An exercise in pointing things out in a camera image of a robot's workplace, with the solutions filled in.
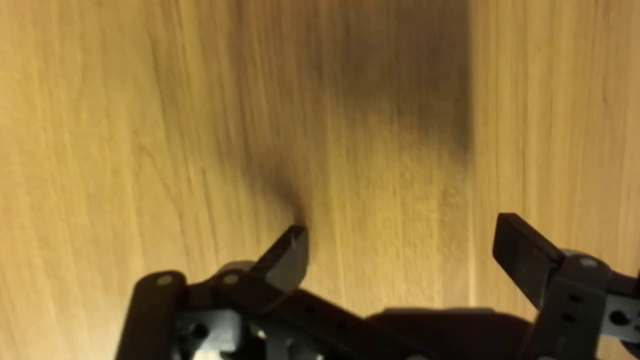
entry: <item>wooden surface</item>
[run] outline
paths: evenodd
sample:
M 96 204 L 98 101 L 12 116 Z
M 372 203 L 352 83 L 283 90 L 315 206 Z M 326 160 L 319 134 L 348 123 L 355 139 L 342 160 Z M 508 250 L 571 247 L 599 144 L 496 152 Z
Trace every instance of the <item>wooden surface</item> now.
M 2 358 L 111 358 L 139 277 L 290 223 L 353 313 L 529 316 L 496 215 L 633 275 L 637 137 L 631 0 L 4 0 Z

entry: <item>wood grain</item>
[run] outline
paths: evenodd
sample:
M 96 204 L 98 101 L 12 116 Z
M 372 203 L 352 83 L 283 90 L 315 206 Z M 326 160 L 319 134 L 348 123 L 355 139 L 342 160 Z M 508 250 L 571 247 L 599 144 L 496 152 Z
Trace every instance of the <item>wood grain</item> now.
M 306 289 L 531 309 L 499 211 L 640 262 L 640 3 L 0 4 L 0 349 L 111 358 L 131 285 L 291 223 Z M 616 344 L 604 358 L 623 358 Z

